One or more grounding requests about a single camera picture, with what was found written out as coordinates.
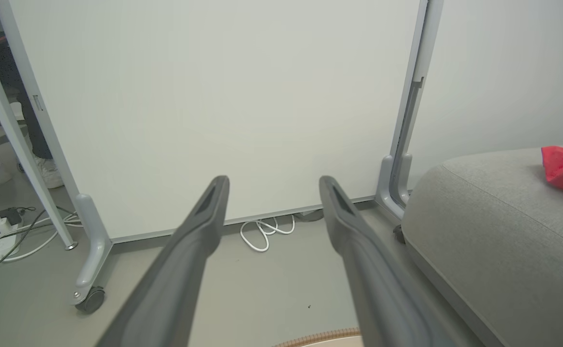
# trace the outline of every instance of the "power strip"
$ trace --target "power strip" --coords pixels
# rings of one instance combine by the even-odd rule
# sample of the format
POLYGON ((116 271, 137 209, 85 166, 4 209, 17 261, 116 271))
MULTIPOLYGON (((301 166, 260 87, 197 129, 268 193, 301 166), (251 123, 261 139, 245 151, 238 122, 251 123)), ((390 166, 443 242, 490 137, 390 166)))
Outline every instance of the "power strip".
MULTIPOLYGON (((22 226, 22 222, 16 224, 15 226, 11 226, 11 228, 9 228, 10 231, 16 231, 16 229, 18 229, 19 227, 22 226)), ((13 235, 13 236, 9 236, 9 237, 4 237, 2 239, 0 239, 0 260, 6 256, 6 254, 8 254, 10 252, 10 250, 13 248, 13 246, 15 246, 15 244, 18 242, 18 238, 20 237, 20 235, 13 235)), ((13 250, 13 252, 10 255, 14 255, 16 253, 18 253, 18 251, 20 250, 20 246, 16 247, 15 250, 13 250)))

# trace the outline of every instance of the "caster wheel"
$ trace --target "caster wheel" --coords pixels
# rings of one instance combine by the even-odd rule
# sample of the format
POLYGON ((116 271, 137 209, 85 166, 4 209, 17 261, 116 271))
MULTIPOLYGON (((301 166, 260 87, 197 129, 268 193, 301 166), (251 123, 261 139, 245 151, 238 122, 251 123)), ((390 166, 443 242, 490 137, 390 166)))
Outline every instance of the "caster wheel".
POLYGON ((395 239, 398 240, 399 243, 405 244, 405 239, 403 238, 401 225, 396 226, 395 229, 393 229, 393 233, 395 234, 395 239))
POLYGON ((76 309, 86 314, 92 314, 104 303, 105 296, 106 292, 104 292, 104 288, 101 288, 101 286, 92 286, 89 290, 89 294, 87 294, 87 298, 76 305, 76 309))

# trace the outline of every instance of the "gray floor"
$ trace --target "gray floor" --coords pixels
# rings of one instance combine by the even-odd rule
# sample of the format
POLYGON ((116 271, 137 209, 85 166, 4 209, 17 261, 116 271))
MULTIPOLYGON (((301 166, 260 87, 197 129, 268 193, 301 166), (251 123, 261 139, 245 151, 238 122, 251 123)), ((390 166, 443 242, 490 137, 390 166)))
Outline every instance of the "gray floor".
MULTIPOLYGON (((0 187, 0 209, 40 207, 24 174, 15 171, 9 145, 0 147, 0 160, 12 168, 14 177, 0 187)), ((61 206, 72 207, 64 188, 53 189, 52 194, 61 206)), ((442 319, 450 321, 453 329, 465 331, 404 246, 394 241, 394 225, 385 212, 373 202, 357 206, 425 296, 441 308, 442 319)), ((28 213, 26 218, 35 215, 28 213)), ((288 216, 280 222, 283 230, 290 228, 288 216)), ((70 231, 80 243, 74 250, 64 251, 56 238, 36 254, 0 266, 0 346, 93 346, 167 240, 116 244, 99 276, 106 301, 86 316, 67 303, 89 245, 81 229, 70 231)), ((37 247, 52 232, 50 227, 32 232, 21 252, 37 247)), ((266 253, 248 248, 238 235, 238 226, 226 227, 225 233, 207 261, 189 345, 262 347, 357 326, 343 264, 330 245, 323 220, 298 222, 294 233, 272 235, 266 253)), ((256 246, 264 246, 255 227, 246 236, 256 246)))

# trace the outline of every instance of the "gray ottoman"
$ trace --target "gray ottoman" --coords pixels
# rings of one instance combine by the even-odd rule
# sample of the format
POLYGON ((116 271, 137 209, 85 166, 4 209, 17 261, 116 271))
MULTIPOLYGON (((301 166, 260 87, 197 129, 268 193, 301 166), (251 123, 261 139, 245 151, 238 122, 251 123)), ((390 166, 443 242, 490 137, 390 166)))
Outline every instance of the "gray ottoman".
POLYGON ((407 248, 487 347, 563 347, 563 191, 541 150, 449 160, 412 191, 407 248))

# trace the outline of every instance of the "white table leg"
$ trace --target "white table leg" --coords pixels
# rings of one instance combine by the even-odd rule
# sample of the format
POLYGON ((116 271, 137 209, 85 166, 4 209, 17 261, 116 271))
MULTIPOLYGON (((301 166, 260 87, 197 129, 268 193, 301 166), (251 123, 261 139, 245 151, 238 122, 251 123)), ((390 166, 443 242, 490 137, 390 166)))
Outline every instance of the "white table leg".
POLYGON ((78 242, 75 242, 72 239, 72 236, 68 233, 67 228, 59 215, 59 211, 57 210, 52 197, 50 196, 50 192, 44 185, 44 182, 41 178, 41 173, 37 170, 35 165, 35 161, 33 160, 32 153, 28 150, 24 137, 20 131, 20 127, 18 122, 15 120, 15 115, 10 107, 10 103, 8 102, 7 96, 5 95, 5 91, 1 85, 0 81, 0 121, 1 126, 3 127, 6 136, 10 140, 10 143, 24 168, 24 172, 26 172, 31 184, 33 185, 33 189, 35 189, 35 193, 39 196, 41 203, 43 204, 46 212, 50 216, 50 220, 56 230, 59 231, 59 235, 65 244, 66 250, 71 250, 75 246, 77 246, 78 242))

